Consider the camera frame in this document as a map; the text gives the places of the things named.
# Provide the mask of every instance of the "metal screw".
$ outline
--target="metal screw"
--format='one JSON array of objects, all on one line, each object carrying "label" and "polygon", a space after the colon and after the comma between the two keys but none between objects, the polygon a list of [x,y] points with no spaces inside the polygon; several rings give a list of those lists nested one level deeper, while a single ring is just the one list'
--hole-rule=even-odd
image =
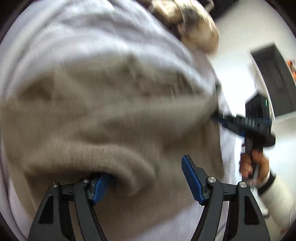
[{"label": "metal screw", "polygon": [[89,178],[88,177],[83,177],[83,178],[81,178],[81,181],[83,183],[87,183],[89,181]]},{"label": "metal screw", "polygon": [[214,182],[216,181],[216,178],[214,178],[214,177],[209,177],[208,180],[209,180],[209,182],[214,183]]},{"label": "metal screw", "polygon": [[53,182],[52,187],[55,188],[55,187],[57,187],[58,184],[59,184],[58,182]]},{"label": "metal screw", "polygon": [[240,185],[242,188],[247,187],[246,183],[244,183],[244,182],[240,182],[239,185]]}]

